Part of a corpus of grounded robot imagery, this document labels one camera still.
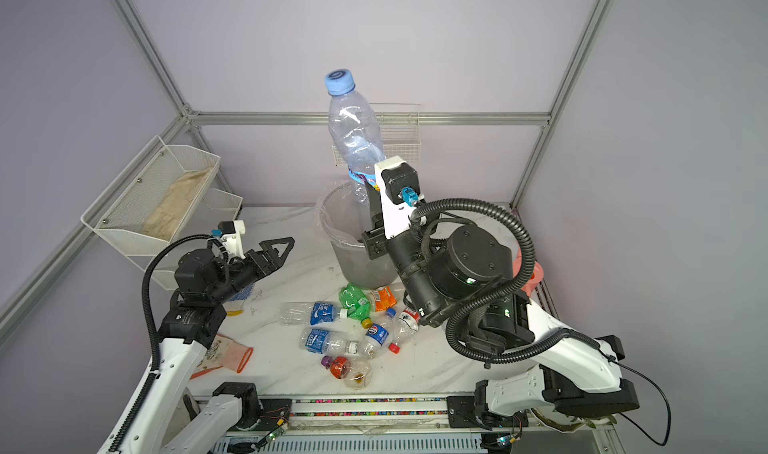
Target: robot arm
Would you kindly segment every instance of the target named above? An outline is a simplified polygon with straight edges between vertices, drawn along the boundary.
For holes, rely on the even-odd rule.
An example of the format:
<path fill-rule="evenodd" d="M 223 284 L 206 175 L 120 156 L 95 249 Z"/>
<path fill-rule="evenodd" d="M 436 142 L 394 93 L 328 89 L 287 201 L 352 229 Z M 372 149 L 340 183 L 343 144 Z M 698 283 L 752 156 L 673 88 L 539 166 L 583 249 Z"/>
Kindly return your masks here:
<path fill-rule="evenodd" d="M 241 221 L 219 225 L 217 234 L 222 236 L 228 253 L 242 253 L 240 235 L 244 231 Z M 276 244 L 286 244 L 282 255 L 274 249 Z M 196 249 L 181 258 L 174 274 L 179 288 L 157 332 L 159 368 L 153 370 L 149 364 L 100 453 L 205 453 L 230 427 L 247 430 L 259 420 L 261 409 L 254 384 L 225 382 L 214 391 L 206 410 L 160 450 L 184 387 L 226 318 L 223 302 L 283 267 L 293 244 L 291 237 L 263 241 L 262 250 L 249 250 L 230 262 L 215 257 L 210 249 Z M 148 270 L 145 283 L 151 274 Z"/>
<path fill-rule="evenodd" d="M 486 367 L 523 359 L 538 363 L 520 376 L 479 382 L 476 410 L 511 416 L 551 404 L 573 416 L 601 417 L 639 407 L 631 382 L 622 379 L 619 366 L 610 362 L 624 356 L 618 339 L 595 340 L 577 333 L 522 291 L 495 295 L 513 281 L 508 247 L 475 225 L 460 227 L 447 239 L 428 238 L 446 210 L 495 210 L 496 219 L 509 219 L 508 213 L 471 199 L 446 199 L 427 208 L 416 171 L 399 157 L 376 164 L 376 181 L 380 192 L 369 189 L 374 230 L 363 239 L 370 257 L 385 253 L 392 257 L 408 297 L 422 316 L 420 323 L 437 327 L 448 319 L 448 328 L 458 331 L 460 341 L 452 344 L 446 332 L 448 343 L 465 356 L 484 360 Z M 436 214 L 417 218 L 417 210 Z M 515 226 L 510 230 L 519 242 L 528 242 L 528 248 L 522 249 L 519 274 L 525 276 L 526 252 L 532 256 L 532 243 L 526 233 L 520 234 L 524 228 L 518 219 L 505 225 Z M 534 260 L 529 258 L 528 265 L 532 270 Z"/>

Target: plastic water bottle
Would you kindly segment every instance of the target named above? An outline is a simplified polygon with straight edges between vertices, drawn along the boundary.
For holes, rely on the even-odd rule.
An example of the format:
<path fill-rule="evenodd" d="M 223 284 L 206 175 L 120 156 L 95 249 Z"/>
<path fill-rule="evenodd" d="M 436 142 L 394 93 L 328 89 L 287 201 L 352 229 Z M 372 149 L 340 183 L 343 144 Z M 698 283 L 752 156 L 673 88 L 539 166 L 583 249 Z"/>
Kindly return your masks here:
<path fill-rule="evenodd" d="M 379 121 L 368 100 L 355 89 L 352 73 L 347 69 L 326 75 L 326 87 L 331 94 L 328 130 L 356 182 L 356 199 L 367 203 L 365 183 L 376 185 L 373 165 L 386 159 Z"/>
<path fill-rule="evenodd" d="M 312 327 L 307 327 L 302 332 L 299 347 L 303 347 L 311 353 L 328 354 L 329 356 L 357 353 L 356 341 L 347 340 L 338 333 Z"/>
<path fill-rule="evenodd" d="M 397 354 L 403 344 L 413 339 L 413 336 L 418 332 L 419 317 L 418 312 L 410 307 L 402 310 L 392 321 L 392 332 L 389 334 L 392 337 L 392 342 L 389 344 L 389 350 Z"/>
<path fill-rule="evenodd" d="M 326 302 L 283 303 L 280 306 L 280 320 L 284 325 L 316 325 L 331 323 L 340 317 L 346 318 L 347 309 Z"/>
<path fill-rule="evenodd" d="M 362 389 L 368 386 L 371 380 L 372 367 L 367 360 L 350 360 L 343 356 L 333 359 L 331 356 L 325 356 L 320 363 L 351 389 Z"/>
<path fill-rule="evenodd" d="M 389 333 L 392 331 L 392 319 L 394 319 L 395 314 L 395 310 L 390 307 L 382 318 L 379 318 L 368 328 L 366 336 L 360 341 L 361 356 L 371 359 L 389 343 Z"/>

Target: white wire basket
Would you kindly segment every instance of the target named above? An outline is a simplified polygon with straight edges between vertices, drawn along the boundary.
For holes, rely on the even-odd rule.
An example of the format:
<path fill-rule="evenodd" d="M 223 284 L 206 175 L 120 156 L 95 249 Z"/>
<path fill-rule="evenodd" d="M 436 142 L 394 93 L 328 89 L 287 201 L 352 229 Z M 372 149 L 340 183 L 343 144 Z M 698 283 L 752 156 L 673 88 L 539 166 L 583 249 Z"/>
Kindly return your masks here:
<path fill-rule="evenodd" d="M 400 156 L 409 164 L 418 164 L 422 158 L 422 137 L 418 130 L 417 103 L 372 103 L 377 113 L 384 144 L 384 155 Z M 346 167 L 346 162 L 333 146 L 333 160 L 336 165 Z"/>
<path fill-rule="evenodd" d="M 155 256 L 177 240 L 219 170 L 220 157 L 213 153 L 191 146 L 166 145 L 160 138 L 156 142 L 160 142 L 162 147 L 101 219 L 94 220 L 93 224 L 86 220 L 86 213 L 91 208 L 81 217 L 86 226 L 126 257 Z M 187 172 L 206 169 L 210 171 L 199 181 L 194 198 L 183 206 L 184 214 L 168 239 L 141 233 L 152 212 L 162 203 L 171 183 Z"/>
<path fill-rule="evenodd" d="M 187 225 L 179 233 L 179 238 L 191 236 L 193 234 L 206 234 L 215 229 L 222 220 L 235 220 L 243 203 L 243 197 L 236 196 L 233 193 L 210 187 L 203 194 L 203 201 L 197 206 L 197 209 L 190 215 Z M 196 241 L 199 246 L 205 244 L 204 241 Z M 152 273 L 152 279 L 163 289 L 175 290 L 178 288 L 176 283 L 176 268 L 179 266 L 179 259 L 189 252 L 194 244 L 186 243 L 171 250 L 163 257 L 160 264 L 155 267 Z M 142 271 L 147 270 L 152 257 L 128 257 Z"/>

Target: metal rail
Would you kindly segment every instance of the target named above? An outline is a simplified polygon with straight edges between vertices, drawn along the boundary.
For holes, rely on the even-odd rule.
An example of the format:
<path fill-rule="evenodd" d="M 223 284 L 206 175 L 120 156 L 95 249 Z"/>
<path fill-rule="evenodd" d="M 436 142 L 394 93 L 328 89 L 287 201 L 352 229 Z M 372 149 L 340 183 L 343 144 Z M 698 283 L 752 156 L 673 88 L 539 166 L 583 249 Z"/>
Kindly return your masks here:
<path fill-rule="evenodd" d="M 549 124 L 546 112 L 421 112 L 379 113 L 385 123 L 419 125 L 533 125 Z M 325 112 L 198 112 L 189 115 L 197 126 L 206 125 L 326 125 Z"/>
<path fill-rule="evenodd" d="M 576 50 L 571 57 L 571 62 L 568 65 L 568 69 L 565 71 L 560 88 L 558 88 L 558 93 L 554 97 L 554 103 L 552 103 L 552 109 L 550 110 L 549 123 L 542 127 L 542 131 L 538 135 L 531 156 L 528 158 L 528 163 L 525 165 L 523 175 L 518 182 L 517 188 L 514 190 L 514 196 L 510 202 L 513 209 L 520 207 L 520 202 L 522 202 L 525 192 L 531 185 L 533 174 L 536 172 L 538 164 L 542 161 L 542 158 L 544 158 L 544 152 L 547 150 L 547 145 L 549 145 L 549 142 L 552 140 L 552 134 L 560 120 L 565 104 L 568 103 L 568 99 L 571 96 L 571 92 L 573 92 L 578 76 L 581 74 L 581 70 L 587 63 L 592 46 L 598 36 L 600 26 L 605 21 L 605 17 L 613 2 L 614 0 L 596 0 L 594 7 L 592 7 L 592 11 L 584 26 L 584 30 L 581 33 L 581 38 L 576 46 Z"/>

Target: plastic bottle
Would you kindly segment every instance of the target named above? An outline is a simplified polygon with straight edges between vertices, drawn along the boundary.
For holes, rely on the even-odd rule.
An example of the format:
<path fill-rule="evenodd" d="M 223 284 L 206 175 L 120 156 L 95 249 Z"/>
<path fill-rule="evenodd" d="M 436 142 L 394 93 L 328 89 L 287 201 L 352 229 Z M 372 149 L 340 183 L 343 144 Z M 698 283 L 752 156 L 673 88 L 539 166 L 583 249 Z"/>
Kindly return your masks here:
<path fill-rule="evenodd" d="M 371 303 L 360 287 L 353 283 L 347 284 L 344 289 L 339 291 L 339 301 L 342 307 L 348 309 L 349 318 L 359 320 L 363 328 L 368 329 L 373 324 L 371 321 Z"/>
<path fill-rule="evenodd" d="M 362 389 L 371 381 L 371 364 L 364 359 L 349 360 L 340 356 L 333 359 L 325 356 L 320 363 L 337 379 L 344 381 L 350 389 Z"/>
<path fill-rule="evenodd" d="M 395 314 L 395 310 L 390 307 L 386 310 L 383 317 L 377 319 L 370 326 L 366 336 L 360 341 L 360 356 L 371 359 L 382 347 L 389 343 L 389 333 L 392 331 L 392 319 L 395 317 Z"/>
<path fill-rule="evenodd" d="M 328 130 L 350 168 L 350 177 L 357 182 L 356 199 L 368 203 L 365 182 L 376 185 L 373 166 L 386 159 L 379 121 L 368 100 L 355 89 L 352 73 L 347 69 L 334 70 L 326 75 L 325 81 L 331 95 Z"/>
<path fill-rule="evenodd" d="M 284 325 L 316 325 L 331 323 L 346 318 L 347 309 L 327 302 L 283 303 L 280 306 L 280 320 Z"/>
<path fill-rule="evenodd" d="M 307 327 L 299 339 L 299 347 L 311 353 L 340 356 L 343 354 L 356 354 L 357 342 L 347 340 L 344 335 L 332 333 L 329 330 Z"/>
<path fill-rule="evenodd" d="M 406 307 L 392 321 L 392 342 L 389 344 L 389 350 L 393 353 L 399 353 L 403 344 L 413 339 L 414 334 L 418 332 L 418 318 L 420 315 L 415 310 Z"/>
<path fill-rule="evenodd" d="M 349 309 L 347 314 L 350 319 L 357 319 L 363 327 L 368 329 L 372 322 L 371 311 L 384 312 L 397 304 L 397 298 L 389 286 L 379 287 L 371 293 L 364 293 L 360 287 L 349 283 L 339 291 L 339 301 L 343 307 Z"/>

